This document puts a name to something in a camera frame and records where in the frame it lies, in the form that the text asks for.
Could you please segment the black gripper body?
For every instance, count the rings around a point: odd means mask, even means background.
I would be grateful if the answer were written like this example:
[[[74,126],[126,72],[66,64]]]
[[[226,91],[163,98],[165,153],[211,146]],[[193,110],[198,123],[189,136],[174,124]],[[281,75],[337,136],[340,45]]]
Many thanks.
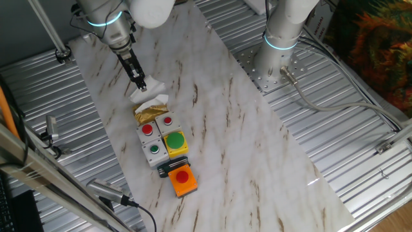
[[[134,51],[128,50],[119,53],[117,57],[130,78],[141,77],[140,71],[138,70],[138,60]]]

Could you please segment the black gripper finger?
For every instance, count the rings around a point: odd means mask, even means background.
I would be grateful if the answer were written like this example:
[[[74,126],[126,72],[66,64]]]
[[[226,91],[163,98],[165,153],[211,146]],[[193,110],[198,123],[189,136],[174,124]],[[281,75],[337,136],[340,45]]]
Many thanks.
[[[135,73],[135,84],[141,92],[145,92],[147,90],[144,72]]]
[[[137,88],[138,88],[141,92],[144,91],[144,77],[142,77],[142,76],[140,76],[140,75],[137,75],[136,77],[135,77],[135,76],[130,76],[129,78],[130,78],[130,81],[131,81],[131,82],[133,82],[133,83],[136,84]]]

